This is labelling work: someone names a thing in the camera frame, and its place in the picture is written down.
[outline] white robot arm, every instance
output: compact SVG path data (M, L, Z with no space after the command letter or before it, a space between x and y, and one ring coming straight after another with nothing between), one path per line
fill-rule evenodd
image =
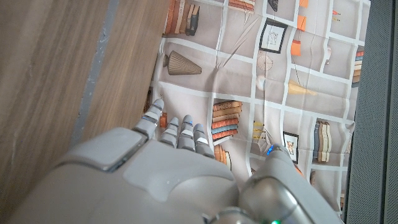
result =
M9 223L341 223L284 147L273 147L239 193L191 116L179 135L173 118L151 140L163 106L156 100L133 130L115 128L69 151Z

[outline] wood grain surface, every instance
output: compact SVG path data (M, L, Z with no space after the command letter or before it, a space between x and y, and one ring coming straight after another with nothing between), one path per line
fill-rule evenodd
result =
M0 223L69 148L108 3L0 0ZM140 117L166 13L119 1L86 138Z
M132 128L142 116L168 7L168 0L119 1L83 139Z

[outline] printed picture frame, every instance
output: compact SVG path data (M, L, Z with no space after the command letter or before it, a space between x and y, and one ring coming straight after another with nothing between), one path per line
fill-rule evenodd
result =
M283 132L284 134L284 146L289 151L290 158L293 163L298 164L299 162L299 136L298 134L292 134Z
M287 25L266 20L260 37L259 50L280 54Z

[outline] robot finger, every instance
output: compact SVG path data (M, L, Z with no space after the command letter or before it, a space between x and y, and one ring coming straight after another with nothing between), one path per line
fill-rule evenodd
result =
M155 100L155 102L149 107L148 111L138 121L133 130L138 131L147 136L148 139L151 139L155 133L157 122L162 114L163 107L163 100Z
M180 137L178 138L177 149L188 149L195 152L195 144L193 142L193 119L191 115L186 115L182 119Z
M172 118L167 125L166 130L160 137L160 142L166 143L172 147L177 145L178 118Z
M213 151L210 149L202 124L197 124L193 128L193 140L195 141L195 149L197 153L212 159L215 158Z

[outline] black picture frame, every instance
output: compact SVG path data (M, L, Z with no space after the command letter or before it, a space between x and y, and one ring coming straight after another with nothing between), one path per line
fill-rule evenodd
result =
M264 32L266 31L267 26L275 26L275 27L280 27L280 28L284 29L283 34L282 34L282 40L280 41L280 44L279 44L279 50L264 49L264 48L261 47L262 40L263 40L263 37L264 37ZM266 52L272 52L272 53L280 54L280 51L282 50L282 44L284 43L284 39L285 39L286 29L287 29L287 25L286 24L278 23L278 22L272 22L272 21L266 20L264 28L262 29L262 32L261 32L259 49L263 50L263 51L266 51Z
M292 133L288 133L286 131L283 132L284 135L284 146L286 147L286 149L289 151L290 154L290 158L292 159L293 163L298 164L299 163L299 136L298 134L292 134ZM289 150L289 148L286 146L286 142L287 142L287 138L285 136L290 136L292 138L297 138L296 140L296 147L293 149L294 150L294 154L292 154Z

